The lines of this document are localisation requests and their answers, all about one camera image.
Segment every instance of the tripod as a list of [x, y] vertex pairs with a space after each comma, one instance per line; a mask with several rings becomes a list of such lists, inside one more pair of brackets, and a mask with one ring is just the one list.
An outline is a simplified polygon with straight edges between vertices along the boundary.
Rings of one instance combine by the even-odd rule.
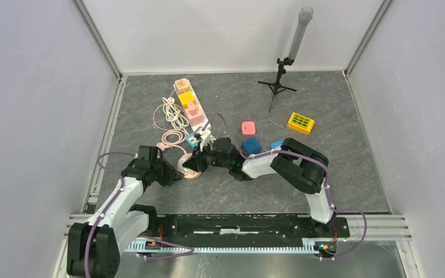
[[279, 64], [279, 67], [277, 70], [277, 80], [274, 83], [258, 81], [260, 84], [268, 85], [270, 90], [272, 91], [272, 101], [270, 102], [269, 113], [270, 113], [270, 110], [272, 109], [273, 98], [275, 96], [277, 96], [279, 93], [282, 93], [285, 90], [289, 90], [289, 91], [293, 91], [293, 92], [297, 91], [296, 89], [282, 86], [282, 84], [280, 84], [280, 78], [282, 77], [283, 74], [286, 74], [286, 72], [287, 72], [284, 69], [284, 66], [292, 65], [293, 63], [294, 63], [294, 60], [289, 59], [289, 57], [284, 58], [284, 60], [282, 60], [282, 61], [280, 60], [280, 58], [277, 58], [277, 64]]

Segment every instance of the microphone head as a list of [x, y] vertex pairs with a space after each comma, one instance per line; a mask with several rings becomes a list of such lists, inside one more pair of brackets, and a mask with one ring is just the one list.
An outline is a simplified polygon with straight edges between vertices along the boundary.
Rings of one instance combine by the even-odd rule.
[[300, 24], [308, 24], [313, 18], [313, 7], [304, 6], [301, 8], [298, 15], [298, 22]]

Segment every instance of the tripod clamp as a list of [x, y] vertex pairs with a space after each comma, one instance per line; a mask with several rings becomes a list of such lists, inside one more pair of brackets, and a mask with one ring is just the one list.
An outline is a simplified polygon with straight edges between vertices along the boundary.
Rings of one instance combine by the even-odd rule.
[[286, 74], [286, 69], [284, 69], [285, 65], [292, 65], [294, 63], [294, 60], [289, 59], [289, 57], [284, 58], [284, 60], [281, 60], [280, 58], [277, 58], [277, 64], [279, 65], [277, 67], [277, 78], [276, 81], [274, 83], [269, 83], [269, 82], [263, 82], [263, 81], [258, 81], [260, 84], [266, 84], [269, 86], [270, 90], [272, 91], [272, 101], [270, 102], [270, 107], [269, 107], [269, 113], [270, 110], [272, 109], [272, 103], [273, 103], [273, 98], [285, 91], [285, 90], [289, 90], [289, 91], [293, 91], [296, 92], [296, 89], [293, 88], [289, 88], [286, 86], [282, 86], [282, 84], [280, 84], [280, 78], [282, 77], [283, 74]]

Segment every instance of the yellow block with holes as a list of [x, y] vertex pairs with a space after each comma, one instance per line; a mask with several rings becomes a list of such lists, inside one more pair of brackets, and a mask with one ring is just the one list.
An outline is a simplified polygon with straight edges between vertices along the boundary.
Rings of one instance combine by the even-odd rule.
[[293, 112], [291, 118], [287, 122], [287, 127], [308, 135], [315, 125], [315, 120], [305, 117], [301, 114]]
[[180, 99], [181, 106], [183, 107], [183, 109], [188, 108], [188, 103], [196, 104], [195, 97], [194, 97], [194, 94], [192, 94], [192, 91], [188, 91], [186, 93], [179, 94], [178, 98]]

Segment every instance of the gray floor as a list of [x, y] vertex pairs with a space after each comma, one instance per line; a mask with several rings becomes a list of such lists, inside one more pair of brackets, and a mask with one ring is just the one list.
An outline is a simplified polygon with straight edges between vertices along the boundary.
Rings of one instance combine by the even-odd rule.
[[[164, 131], [154, 128], [153, 110], [173, 90], [173, 82], [188, 78], [207, 115], [221, 112], [231, 132], [246, 120], [257, 125], [262, 150], [286, 137], [315, 148], [329, 160], [331, 195], [338, 208], [359, 207], [369, 212], [388, 211], [386, 197], [367, 145], [358, 112], [341, 72], [289, 72], [282, 78], [285, 86], [298, 89], [278, 95], [268, 113], [271, 92], [257, 81], [273, 82], [275, 73], [197, 74], [130, 76], [127, 79], [111, 151], [135, 153], [141, 144], [155, 145]], [[308, 136], [286, 127], [292, 112], [315, 120]], [[164, 114], [156, 116], [159, 126], [169, 127]], [[212, 127], [216, 138], [226, 136], [222, 121]], [[244, 136], [236, 135], [237, 140]], [[184, 143], [187, 151], [189, 145]], [[182, 152], [165, 151], [175, 165]], [[111, 156], [107, 165], [122, 170], [130, 158]], [[116, 179], [106, 174], [101, 186], [99, 205], [112, 192]], [[154, 183], [138, 203], [155, 206], [159, 213], [306, 213], [304, 194], [280, 176], [268, 175], [239, 182], [225, 169], [209, 168], [193, 181], [181, 181], [163, 188]]]
[[[356, 244], [340, 242], [338, 254]], [[320, 262], [304, 254], [196, 254], [145, 262], [124, 253], [116, 276], [134, 278], [147, 273], [151, 278], [406, 277], [395, 242], [364, 242], [354, 255], [334, 262]]]

